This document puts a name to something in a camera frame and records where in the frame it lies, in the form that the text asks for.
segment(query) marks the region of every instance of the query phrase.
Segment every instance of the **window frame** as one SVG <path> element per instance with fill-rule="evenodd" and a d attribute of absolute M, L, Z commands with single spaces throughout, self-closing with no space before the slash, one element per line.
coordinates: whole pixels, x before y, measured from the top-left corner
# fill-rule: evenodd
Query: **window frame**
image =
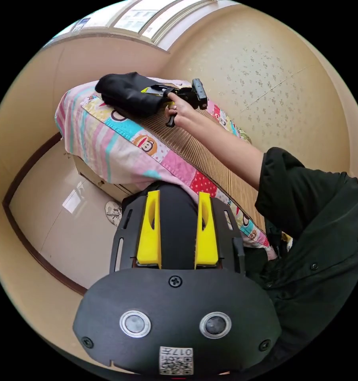
<path fill-rule="evenodd" d="M 172 6 L 179 4 L 182 2 L 182 0 L 175 0 L 172 3 L 166 5 L 162 9 L 160 9 L 154 16 L 152 16 L 145 24 L 144 26 L 139 30 L 139 32 L 133 32 L 128 31 L 126 29 L 122 28 L 116 28 L 114 25 L 135 5 L 140 3 L 142 0 L 132 0 L 126 7 L 119 10 L 113 17 L 110 18 L 110 20 L 106 23 L 103 27 L 88 27 L 74 31 L 77 24 L 79 24 L 83 19 L 86 19 L 86 17 L 83 17 L 79 20 L 77 20 L 73 25 L 72 28 L 67 31 L 64 34 L 59 35 L 58 37 L 52 38 L 46 45 L 49 46 L 51 44 L 54 44 L 58 41 L 64 40 L 66 38 L 70 37 L 76 37 L 76 36 L 83 36 L 83 35 L 93 35 L 93 34 L 99 34 L 99 33 L 106 33 L 106 34 L 112 34 L 112 35 L 119 35 L 124 37 L 131 37 L 137 40 L 144 41 L 146 43 L 149 43 L 151 45 L 156 46 L 159 41 L 165 36 L 165 34 L 174 27 L 178 22 L 183 20 L 186 16 L 191 14 L 192 12 L 195 12 L 196 10 L 212 4 L 214 2 L 217 2 L 218 0 L 199 0 L 198 2 L 191 4 L 187 6 L 186 8 L 182 9 L 178 13 L 176 13 L 174 16 L 172 16 L 169 20 L 167 20 L 158 31 L 155 32 L 155 34 L 152 36 L 152 38 L 148 38 L 143 36 L 143 33 L 151 26 L 151 24 L 160 17 L 164 12 L 166 12 L 168 9 L 170 9 Z"/>

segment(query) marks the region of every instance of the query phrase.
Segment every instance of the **bamboo mat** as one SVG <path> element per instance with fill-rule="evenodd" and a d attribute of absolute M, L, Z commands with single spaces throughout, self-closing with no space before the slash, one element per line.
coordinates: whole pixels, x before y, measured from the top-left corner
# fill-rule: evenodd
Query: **bamboo mat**
<path fill-rule="evenodd" d="M 206 110 L 197 111 L 218 124 Z M 254 206 L 257 191 L 225 167 L 207 148 L 185 130 L 166 127 L 163 112 L 149 118 L 132 119 L 213 181 L 259 229 L 265 232 L 264 217 Z"/>

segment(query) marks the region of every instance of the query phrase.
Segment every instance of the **tiled floor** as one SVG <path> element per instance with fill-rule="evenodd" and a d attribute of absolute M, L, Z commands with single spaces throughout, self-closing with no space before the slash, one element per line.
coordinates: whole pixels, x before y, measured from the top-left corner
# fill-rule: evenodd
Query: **tiled floor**
<path fill-rule="evenodd" d="M 109 272 L 116 226 L 106 217 L 111 197 L 81 177 L 60 141 L 31 169 L 10 208 L 42 256 L 85 288 Z"/>

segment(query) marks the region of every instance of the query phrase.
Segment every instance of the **hand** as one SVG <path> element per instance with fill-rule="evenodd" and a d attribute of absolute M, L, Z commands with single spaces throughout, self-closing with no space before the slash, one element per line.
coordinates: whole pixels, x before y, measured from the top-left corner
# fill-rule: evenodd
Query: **hand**
<path fill-rule="evenodd" d="M 175 93 L 170 92 L 167 97 L 175 104 L 165 108 L 164 114 L 166 118 L 169 119 L 171 115 L 175 115 L 175 125 L 186 130 L 188 123 L 197 112 L 188 102 L 178 97 Z"/>

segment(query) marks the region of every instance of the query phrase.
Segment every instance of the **wall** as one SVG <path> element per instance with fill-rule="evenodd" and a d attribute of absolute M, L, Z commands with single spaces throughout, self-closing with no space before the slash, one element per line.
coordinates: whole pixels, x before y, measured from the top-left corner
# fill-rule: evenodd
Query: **wall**
<path fill-rule="evenodd" d="M 71 329 L 81 296 L 28 253 L 11 228 L 1 201 L 23 164 L 58 132 L 54 113 L 67 90 L 107 73 L 135 70 L 157 77 L 168 58 L 165 51 L 119 38 L 63 41 L 42 50 L 28 63 L 0 106 L 0 281 L 36 332 L 97 365 Z"/>
<path fill-rule="evenodd" d="M 66 91 L 108 73 L 157 77 L 168 58 L 163 50 L 115 37 L 67 40 L 39 52 L 0 106 L 0 199 L 33 152 L 58 132 L 54 113 Z"/>
<path fill-rule="evenodd" d="M 162 76 L 200 78 L 209 98 L 260 149 L 280 146 L 308 167 L 348 171 L 345 115 L 319 60 L 279 21 L 231 8 L 189 38 Z"/>
<path fill-rule="evenodd" d="M 309 166 L 347 170 L 349 151 L 343 109 L 315 55 L 277 21 L 251 9 L 231 8 L 220 11 L 217 17 L 205 18 L 183 35 L 171 51 L 171 60 L 161 50 L 103 37 L 65 41 L 35 56 L 0 107 L 0 202 L 25 161 L 57 132 L 53 116 L 64 92 L 110 72 L 136 70 L 149 76 L 188 80 L 200 77 L 211 99 L 225 108 L 258 147 L 280 145 Z M 253 70 L 257 63 L 259 74 Z M 352 131 L 354 147 L 358 133 Z M 358 172 L 358 160 L 352 168 Z M 36 332 L 94 363 L 71 330 L 81 297 L 32 258 L 16 237 L 1 204 L 0 279 Z"/>
<path fill-rule="evenodd" d="M 350 141 L 350 175 L 358 178 L 358 104 L 355 101 L 350 89 L 343 81 L 342 77 L 334 69 L 334 67 L 327 61 L 327 59 L 311 45 L 302 36 L 296 33 L 297 36 L 309 47 L 309 49 L 318 58 L 331 81 L 333 82 L 339 98 L 342 103 L 343 111 L 346 117 L 348 136 Z"/>
<path fill-rule="evenodd" d="M 1 203 L 0 281 L 23 319 L 38 334 L 66 352 L 102 366 L 90 359 L 71 329 L 81 296 L 34 260 L 14 233 Z"/>

